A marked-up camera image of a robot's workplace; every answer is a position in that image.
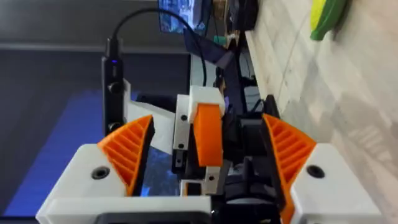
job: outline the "yellow object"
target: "yellow object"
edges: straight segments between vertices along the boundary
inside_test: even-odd
[[[311,31],[314,31],[318,27],[325,3],[326,0],[313,0],[311,9]]]

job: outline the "screw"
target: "screw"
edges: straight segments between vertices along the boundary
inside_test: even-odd
[[[109,175],[111,170],[106,166],[100,166],[95,168],[91,173],[91,178],[95,180],[101,180]]]
[[[325,172],[322,170],[321,167],[318,167],[316,165],[309,165],[307,167],[307,172],[315,178],[324,178],[325,177]]]

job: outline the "black cable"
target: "black cable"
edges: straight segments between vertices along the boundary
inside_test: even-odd
[[[249,60],[248,57],[243,54],[244,59],[246,60],[246,65],[248,66],[248,72],[249,72],[249,78],[251,78],[251,71],[250,71],[250,66],[249,66]]]
[[[145,9],[140,9],[137,10],[135,12],[132,12],[128,15],[126,15],[122,20],[120,20],[120,22],[117,24],[117,26],[114,28],[113,33],[112,33],[112,38],[113,39],[117,39],[118,38],[118,33],[120,28],[131,18],[136,17],[138,15],[144,14],[144,13],[148,13],[148,12],[156,12],[156,13],[164,13],[164,14],[168,14],[174,18],[176,18],[179,22],[181,22],[182,24],[184,24],[184,26],[187,28],[187,30],[189,31],[189,33],[191,33],[191,36],[195,42],[195,45],[197,46],[198,50],[199,50],[199,54],[200,54],[200,60],[201,60],[201,65],[203,68],[203,86],[206,86],[207,83],[207,72],[206,72],[206,63],[205,63],[205,59],[203,57],[203,51],[202,48],[199,44],[199,40],[197,38],[197,36],[195,35],[195,32],[193,31],[193,29],[189,26],[189,24],[187,22],[185,22],[184,19],[182,19],[179,15],[177,15],[174,12],[170,12],[167,11],[165,9],[159,9],[159,8],[145,8]]]
[[[252,110],[250,111],[250,113],[254,113],[257,110],[257,107],[260,105],[260,103],[262,102],[261,99],[258,99],[256,104],[253,106]]]
[[[218,36],[218,29],[217,29],[217,23],[216,23],[216,12],[215,12],[215,7],[214,7],[214,4],[213,4],[213,7],[212,7],[213,9],[211,10],[212,11],[212,13],[213,13],[213,22],[214,22],[214,29],[215,29],[215,31],[216,31],[216,36],[217,36],[217,44],[220,44],[220,38],[219,38],[219,36]]]

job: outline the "monitor screen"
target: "monitor screen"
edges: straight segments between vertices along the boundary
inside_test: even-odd
[[[158,0],[159,8],[181,16],[190,27],[200,35],[205,35],[211,14],[212,0]],[[182,33],[184,25],[176,18],[160,13],[160,30],[162,32]]]

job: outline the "desk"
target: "desk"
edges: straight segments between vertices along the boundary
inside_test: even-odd
[[[260,1],[246,32],[262,98],[282,119],[331,142],[398,223],[398,1],[360,0],[322,42],[310,40],[311,0]]]

